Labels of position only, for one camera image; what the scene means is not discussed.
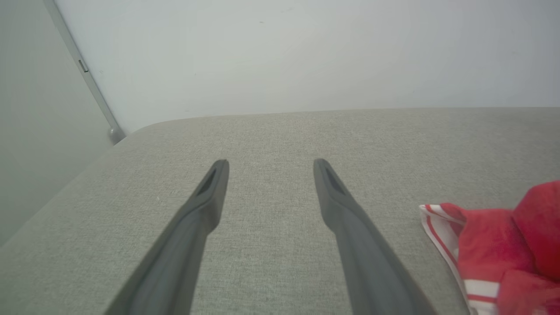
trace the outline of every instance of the red towel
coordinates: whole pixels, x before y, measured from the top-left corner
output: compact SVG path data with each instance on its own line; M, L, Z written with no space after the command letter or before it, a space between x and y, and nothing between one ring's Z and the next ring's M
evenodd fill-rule
M513 211L420 208L472 314L560 314L560 182L533 187Z

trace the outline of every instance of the gray fabric upholstery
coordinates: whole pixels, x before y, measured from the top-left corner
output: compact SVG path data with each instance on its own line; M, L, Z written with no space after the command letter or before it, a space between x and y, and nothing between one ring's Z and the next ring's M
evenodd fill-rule
M560 177L560 108L373 109L185 119L89 166L0 253L0 313L103 312L217 159L230 161L193 313L349 313L312 176L327 159L441 314L467 314L418 205L514 207Z

